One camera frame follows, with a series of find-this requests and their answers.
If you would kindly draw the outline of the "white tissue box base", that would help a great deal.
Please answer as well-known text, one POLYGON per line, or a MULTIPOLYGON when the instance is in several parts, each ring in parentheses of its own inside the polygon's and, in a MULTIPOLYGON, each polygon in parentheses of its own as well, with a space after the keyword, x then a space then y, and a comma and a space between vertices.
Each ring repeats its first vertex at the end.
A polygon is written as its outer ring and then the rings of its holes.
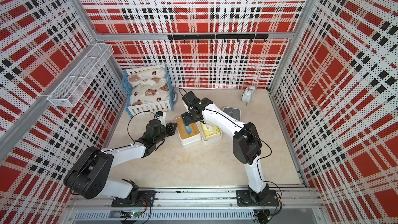
POLYGON ((180 142, 184 149, 188 149, 193 146, 199 145, 202 142, 202 136, 201 134, 197 134, 194 136, 186 137, 185 139, 180 137, 180 142))
POLYGON ((216 142, 222 140, 222 136, 223 136, 223 132, 222 132, 222 131, 221 131, 221 136, 220 136, 220 137, 215 138, 215 139, 212 139, 212 140, 205 140, 205 139, 204 139, 203 132, 202 132, 202 128, 201 128, 201 123, 202 123, 202 122, 199 122, 199 123, 198 123, 198 127, 199 127, 199 130, 200 130, 200 132, 201 132, 202 142, 203 142, 203 144, 204 144, 205 146, 214 144, 214 143, 216 143, 216 142))

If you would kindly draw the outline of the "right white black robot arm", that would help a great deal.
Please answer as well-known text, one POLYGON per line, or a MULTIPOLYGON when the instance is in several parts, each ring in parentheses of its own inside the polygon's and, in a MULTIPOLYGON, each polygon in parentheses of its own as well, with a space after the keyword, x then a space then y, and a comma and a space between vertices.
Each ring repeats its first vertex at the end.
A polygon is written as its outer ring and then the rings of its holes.
POLYGON ((182 94, 187 112, 181 115, 185 126, 196 122, 211 122, 232 139, 233 154, 245 167, 248 177, 248 189, 238 190, 239 206, 272 206, 280 205, 281 195, 269 188, 269 182, 263 179, 261 168, 262 140, 256 126, 243 123, 219 109, 208 98, 200 99, 192 91, 182 94))

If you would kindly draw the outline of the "wooden tissue box lid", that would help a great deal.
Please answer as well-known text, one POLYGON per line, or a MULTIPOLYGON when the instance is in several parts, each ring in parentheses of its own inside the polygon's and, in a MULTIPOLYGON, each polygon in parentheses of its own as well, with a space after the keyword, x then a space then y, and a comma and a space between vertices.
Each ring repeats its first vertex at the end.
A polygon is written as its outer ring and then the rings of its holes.
POLYGON ((183 142, 193 141, 201 138, 199 127, 196 123, 185 126, 181 117, 175 119, 180 139, 183 142))

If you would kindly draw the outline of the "yellow tissue paper pack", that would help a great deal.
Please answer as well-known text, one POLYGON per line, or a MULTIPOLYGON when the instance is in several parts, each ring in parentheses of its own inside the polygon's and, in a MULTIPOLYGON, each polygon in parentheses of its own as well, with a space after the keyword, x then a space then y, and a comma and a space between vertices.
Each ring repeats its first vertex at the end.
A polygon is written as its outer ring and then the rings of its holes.
POLYGON ((205 140, 212 140, 221 136, 220 129, 211 122, 201 123, 201 128, 205 140))

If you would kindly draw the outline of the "blue tissue paper pack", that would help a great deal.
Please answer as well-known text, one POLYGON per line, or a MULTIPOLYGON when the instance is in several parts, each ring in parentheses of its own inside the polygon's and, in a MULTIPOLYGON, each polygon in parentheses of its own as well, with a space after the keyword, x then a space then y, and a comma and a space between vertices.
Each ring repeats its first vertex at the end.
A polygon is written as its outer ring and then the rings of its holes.
POLYGON ((188 134, 191 134, 191 133, 192 133, 192 129, 191 129, 190 126, 185 126, 185 128, 186 128, 186 132, 187 132, 188 134))

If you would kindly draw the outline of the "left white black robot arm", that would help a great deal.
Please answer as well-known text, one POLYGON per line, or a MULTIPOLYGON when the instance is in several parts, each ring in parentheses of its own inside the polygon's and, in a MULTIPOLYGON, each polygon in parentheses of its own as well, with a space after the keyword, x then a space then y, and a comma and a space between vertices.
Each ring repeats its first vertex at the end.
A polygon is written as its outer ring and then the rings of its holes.
POLYGON ((64 178, 64 185, 74 195, 87 200, 97 196, 112 197, 113 207, 133 206, 141 201, 139 187, 132 180, 109 177, 112 168, 131 160, 148 157, 166 138, 175 135, 178 124, 163 124, 152 119, 143 136, 132 144, 101 150, 88 147, 64 178))

